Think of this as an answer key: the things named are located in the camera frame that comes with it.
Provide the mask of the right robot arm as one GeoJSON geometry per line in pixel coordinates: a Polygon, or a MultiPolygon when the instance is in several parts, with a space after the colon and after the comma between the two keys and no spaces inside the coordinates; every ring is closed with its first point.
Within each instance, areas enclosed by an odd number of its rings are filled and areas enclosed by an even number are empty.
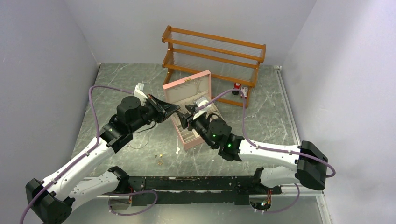
{"type": "Polygon", "coordinates": [[[196,112],[187,105],[187,113],[177,112],[183,129],[194,130],[226,161],[259,161],[275,168],[258,168],[252,188],[264,193],[283,184],[301,184],[312,190],[325,189],[328,158],[310,141],[300,145],[276,145],[249,140],[232,133],[232,128],[216,113],[196,112]]]}

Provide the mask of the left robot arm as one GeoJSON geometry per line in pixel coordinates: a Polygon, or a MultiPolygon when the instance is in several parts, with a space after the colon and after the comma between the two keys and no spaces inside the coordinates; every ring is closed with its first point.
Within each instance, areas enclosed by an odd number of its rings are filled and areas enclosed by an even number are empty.
{"type": "Polygon", "coordinates": [[[73,209],[85,203],[92,193],[79,183],[95,167],[118,153],[133,139],[133,134],[150,122],[162,123],[180,109],[152,95],[122,99],[116,114],[99,130],[87,147],[43,180],[33,178],[26,186],[29,208],[45,224],[61,224],[73,209]]]}

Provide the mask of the pink jewelry box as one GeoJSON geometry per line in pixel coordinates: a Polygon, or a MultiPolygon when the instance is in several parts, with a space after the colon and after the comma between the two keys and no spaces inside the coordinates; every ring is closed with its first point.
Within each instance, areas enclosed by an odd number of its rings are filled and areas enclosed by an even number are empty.
{"type": "MultiPolygon", "coordinates": [[[[197,74],[181,78],[168,84],[163,85],[166,100],[175,105],[179,105],[180,112],[186,113],[185,105],[196,105],[196,101],[205,96],[210,101],[212,97],[211,72],[205,70],[197,74]]],[[[207,111],[207,130],[209,125],[208,116],[213,114],[212,118],[221,118],[221,114],[214,104],[210,104],[211,108],[207,111]]],[[[185,150],[193,148],[199,144],[206,143],[208,147],[213,148],[215,143],[210,140],[207,135],[200,136],[195,130],[189,131],[182,129],[181,122],[177,113],[171,116],[172,123],[180,141],[185,150]]]]}

